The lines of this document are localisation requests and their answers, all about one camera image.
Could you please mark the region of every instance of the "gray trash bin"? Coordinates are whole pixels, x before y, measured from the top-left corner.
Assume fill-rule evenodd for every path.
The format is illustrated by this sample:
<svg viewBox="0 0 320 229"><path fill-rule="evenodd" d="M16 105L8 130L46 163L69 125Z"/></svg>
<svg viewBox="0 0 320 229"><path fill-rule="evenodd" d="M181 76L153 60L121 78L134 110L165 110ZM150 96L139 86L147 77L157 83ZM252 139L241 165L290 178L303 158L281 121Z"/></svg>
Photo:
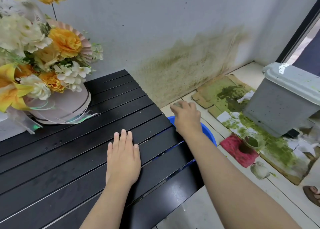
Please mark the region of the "gray trash bin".
<svg viewBox="0 0 320 229"><path fill-rule="evenodd" d="M243 114L280 137L320 110L320 77L288 64L263 68L265 78Z"/></svg>

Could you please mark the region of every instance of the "forearm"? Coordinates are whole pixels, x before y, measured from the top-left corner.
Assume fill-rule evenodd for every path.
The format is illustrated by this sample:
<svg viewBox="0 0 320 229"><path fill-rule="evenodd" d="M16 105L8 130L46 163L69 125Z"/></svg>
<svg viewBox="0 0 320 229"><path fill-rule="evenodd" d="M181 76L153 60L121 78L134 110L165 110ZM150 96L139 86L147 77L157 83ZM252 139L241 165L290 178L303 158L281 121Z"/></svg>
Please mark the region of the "forearm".
<svg viewBox="0 0 320 229"><path fill-rule="evenodd" d="M204 134L185 138L226 229L300 228L270 196L240 172Z"/></svg>
<svg viewBox="0 0 320 229"><path fill-rule="evenodd" d="M118 229L129 190L108 182L80 229Z"/></svg>

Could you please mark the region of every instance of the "hand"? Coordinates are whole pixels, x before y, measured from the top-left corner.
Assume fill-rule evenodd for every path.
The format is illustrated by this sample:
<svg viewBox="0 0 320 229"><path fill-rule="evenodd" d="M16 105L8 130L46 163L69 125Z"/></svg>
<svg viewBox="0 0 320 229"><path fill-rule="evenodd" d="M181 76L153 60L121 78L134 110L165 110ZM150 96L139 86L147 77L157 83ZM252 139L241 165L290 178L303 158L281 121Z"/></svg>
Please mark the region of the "hand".
<svg viewBox="0 0 320 229"><path fill-rule="evenodd" d="M114 133L114 141L108 144L107 154L106 184L114 182L130 189L137 181L141 169L139 146L132 145L131 131L127 136L123 129L120 139L119 133Z"/></svg>
<svg viewBox="0 0 320 229"><path fill-rule="evenodd" d="M174 125L177 132L185 138L190 134L202 133L201 113L197 111L196 105L193 102L178 101L182 106L171 105L170 109L175 115Z"/></svg>

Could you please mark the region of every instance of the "gray lid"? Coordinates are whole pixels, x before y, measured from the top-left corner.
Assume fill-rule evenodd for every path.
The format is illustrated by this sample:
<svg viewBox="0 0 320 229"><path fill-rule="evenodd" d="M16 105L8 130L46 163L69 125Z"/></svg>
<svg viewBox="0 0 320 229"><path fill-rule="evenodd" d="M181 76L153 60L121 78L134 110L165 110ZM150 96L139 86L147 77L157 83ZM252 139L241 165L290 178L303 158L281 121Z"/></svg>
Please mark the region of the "gray lid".
<svg viewBox="0 0 320 229"><path fill-rule="evenodd" d="M320 105L320 77L293 65L280 63L267 65L262 72L269 81Z"/></svg>

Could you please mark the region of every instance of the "yellow lily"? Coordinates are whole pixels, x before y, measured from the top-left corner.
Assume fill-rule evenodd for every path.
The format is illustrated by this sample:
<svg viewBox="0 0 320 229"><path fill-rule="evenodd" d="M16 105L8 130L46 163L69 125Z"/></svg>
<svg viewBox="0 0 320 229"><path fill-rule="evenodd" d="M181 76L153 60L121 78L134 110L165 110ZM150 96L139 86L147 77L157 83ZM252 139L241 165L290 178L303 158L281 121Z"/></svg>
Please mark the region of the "yellow lily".
<svg viewBox="0 0 320 229"><path fill-rule="evenodd" d="M18 110L30 109L22 97L33 91L33 87L18 84L14 80L14 72L13 64L0 67L0 111L3 113L9 106Z"/></svg>

